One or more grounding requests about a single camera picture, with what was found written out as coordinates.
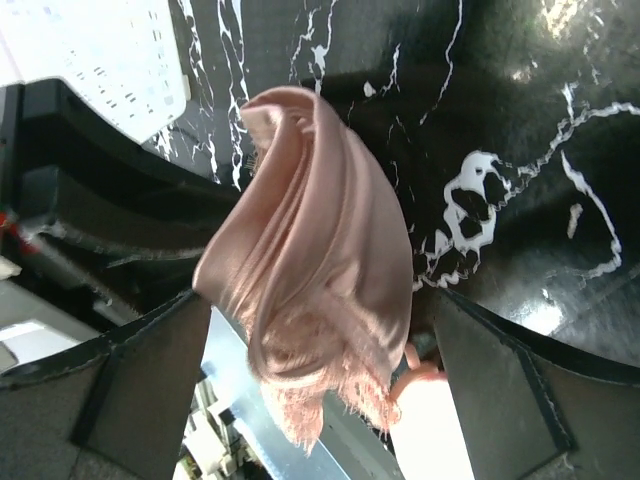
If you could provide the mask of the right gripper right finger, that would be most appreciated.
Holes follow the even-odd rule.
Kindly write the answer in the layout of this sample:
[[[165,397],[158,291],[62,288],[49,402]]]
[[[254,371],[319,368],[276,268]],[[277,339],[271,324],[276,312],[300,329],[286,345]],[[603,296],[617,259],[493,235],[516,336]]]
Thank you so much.
[[[639,370],[432,300],[439,350],[478,479],[636,479]]]

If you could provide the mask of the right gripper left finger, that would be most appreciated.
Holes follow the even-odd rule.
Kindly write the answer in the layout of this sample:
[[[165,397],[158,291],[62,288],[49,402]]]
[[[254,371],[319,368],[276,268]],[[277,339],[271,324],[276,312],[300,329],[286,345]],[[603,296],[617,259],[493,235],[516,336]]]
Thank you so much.
[[[169,479],[211,309],[186,292],[1,376],[4,479]]]

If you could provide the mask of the pink lace bra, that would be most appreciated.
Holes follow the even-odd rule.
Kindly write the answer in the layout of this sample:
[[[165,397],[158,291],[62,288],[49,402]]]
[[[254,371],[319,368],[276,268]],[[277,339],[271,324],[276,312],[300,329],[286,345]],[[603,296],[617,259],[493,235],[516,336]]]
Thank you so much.
[[[241,324],[274,422],[311,451],[337,394],[380,430],[407,343],[412,247],[377,160],[332,106],[276,87],[240,111],[254,176],[202,254],[194,290]]]

